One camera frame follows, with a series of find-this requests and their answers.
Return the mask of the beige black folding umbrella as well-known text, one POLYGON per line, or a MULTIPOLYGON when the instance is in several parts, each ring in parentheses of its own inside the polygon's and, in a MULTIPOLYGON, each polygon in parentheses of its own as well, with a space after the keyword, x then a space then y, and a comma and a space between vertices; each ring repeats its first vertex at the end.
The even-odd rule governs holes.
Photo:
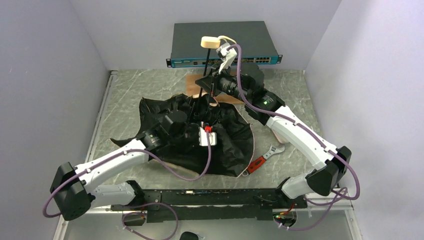
POLYGON ((217 135, 217 144, 200 146, 198 137, 198 141, 169 145, 158 154, 166 167, 178 166, 199 175, 238 177, 250 164, 255 149, 251 125, 235 105, 217 102, 207 93, 201 97, 179 93, 164 100, 143 97, 138 105, 138 132, 127 139, 111 138, 110 141, 122 147, 147 130, 153 118, 176 110, 185 112, 190 123, 200 126, 204 122, 212 126, 212 131, 217 135))

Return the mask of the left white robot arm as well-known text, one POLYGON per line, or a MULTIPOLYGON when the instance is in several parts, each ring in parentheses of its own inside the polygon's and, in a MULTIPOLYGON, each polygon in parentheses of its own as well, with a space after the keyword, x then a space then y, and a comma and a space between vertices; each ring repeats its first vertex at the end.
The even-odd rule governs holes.
POLYGON ((117 150, 76 166, 70 162, 62 164, 52 181, 48 200, 54 200, 59 215, 66 221, 106 205, 140 207, 145 203, 145 193, 135 180, 120 184, 105 184, 105 181, 152 159, 160 161, 159 152, 176 140, 187 122, 185 112, 172 111, 117 150))

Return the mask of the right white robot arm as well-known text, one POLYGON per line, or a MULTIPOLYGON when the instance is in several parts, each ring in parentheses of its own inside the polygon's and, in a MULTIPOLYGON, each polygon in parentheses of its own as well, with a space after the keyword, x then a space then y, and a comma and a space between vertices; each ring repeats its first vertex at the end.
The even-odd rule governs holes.
POLYGON ((347 146, 336 147, 305 125, 286 103, 264 85, 264 73, 252 62, 242 63, 241 70, 231 74, 219 72, 217 66, 195 84, 211 95, 226 94, 247 100, 245 110, 276 136, 296 147, 311 163, 313 170, 286 178, 279 186, 282 198, 292 200, 309 193, 328 196, 346 174, 352 156, 347 146))

